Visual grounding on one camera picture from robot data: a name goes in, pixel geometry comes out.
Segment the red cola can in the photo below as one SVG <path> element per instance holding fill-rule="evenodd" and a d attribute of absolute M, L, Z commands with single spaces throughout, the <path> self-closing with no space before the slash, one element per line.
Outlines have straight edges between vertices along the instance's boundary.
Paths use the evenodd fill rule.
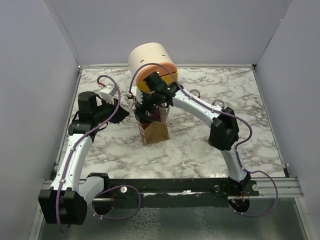
<path fill-rule="evenodd" d="M 153 115 L 140 115 L 138 118 L 138 121 L 144 130 L 154 121 Z"/>
<path fill-rule="evenodd" d="M 190 93 L 191 93 L 193 96 L 197 97 L 197 98 L 200 98 L 200 97 L 201 97 L 201 93 L 200 93 L 200 91 L 197 90 L 197 89 L 192 89 L 192 90 L 190 91 Z"/>

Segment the red cola can front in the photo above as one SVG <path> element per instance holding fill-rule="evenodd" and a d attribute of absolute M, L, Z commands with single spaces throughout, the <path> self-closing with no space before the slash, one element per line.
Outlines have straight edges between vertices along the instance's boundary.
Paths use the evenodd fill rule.
<path fill-rule="evenodd" d="M 138 121 L 144 130 L 154 121 L 153 115 L 140 115 L 138 118 Z"/>

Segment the brown canvas bag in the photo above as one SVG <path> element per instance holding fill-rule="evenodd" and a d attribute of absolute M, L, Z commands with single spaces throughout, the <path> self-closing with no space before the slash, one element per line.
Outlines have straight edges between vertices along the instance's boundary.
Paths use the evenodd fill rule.
<path fill-rule="evenodd" d="M 143 129 L 139 122 L 139 103 L 134 99 L 132 105 L 135 107 L 134 116 L 138 122 L 138 129 L 143 146 L 160 143 L 170 139 L 167 125 L 167 118 L 170 107 L 160 108 L 160 119 L 153 121 L 146 129 Z"/>

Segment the purple fanta can front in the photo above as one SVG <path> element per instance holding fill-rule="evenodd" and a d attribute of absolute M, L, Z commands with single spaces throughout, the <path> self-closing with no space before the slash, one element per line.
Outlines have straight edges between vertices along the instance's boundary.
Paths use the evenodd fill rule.
<path fill-rule="evenodd" d="M 155 113 L 153 114 L 152 119 L 153 119 L 154 121 L 157 121 L 157 120 L 159 120 L 160 118 L 161 118 L 160 107 L 157 106 L 157 107 L 155 108 Z"/>

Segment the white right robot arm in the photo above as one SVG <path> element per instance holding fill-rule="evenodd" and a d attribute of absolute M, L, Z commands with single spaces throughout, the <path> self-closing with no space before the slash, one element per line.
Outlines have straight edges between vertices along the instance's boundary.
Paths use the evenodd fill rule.
<path fill-rule="evenodd" d="M 169 106 L 187 111 L 210 128 L 208 143 L 221 151 L 228 169 L 230 191 L 240 196 L 248 189 L 250 174 L 237 153 L 239 126 L 230 107 L 209 104 L 185 90 L 176 81 L 166 83 L 157 72 L 143 79 L 142 101 L 136 105 L 135 116 L 143 128 L 160 119 L 160 108 Z"/>

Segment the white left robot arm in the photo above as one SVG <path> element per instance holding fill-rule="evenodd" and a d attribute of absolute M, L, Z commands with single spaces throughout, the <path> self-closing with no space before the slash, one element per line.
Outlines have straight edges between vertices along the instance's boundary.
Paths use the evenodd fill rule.
<path fill-rule="evenodd" d="M 119 124 L 129 112 L 113 96 L 85 91 L 78 95 L 78 110 L 69 127 L 67 149 L 60 168 L 46 190 L 38 195 L 47 224 L 81 225 L 84 223 L 89 203 L 97 195 L 106 197 L 111 190 L 107 174 L 91 173 L 80 183 L 82 169 L 89 150 L 99 130 L 109 123 Z"/>

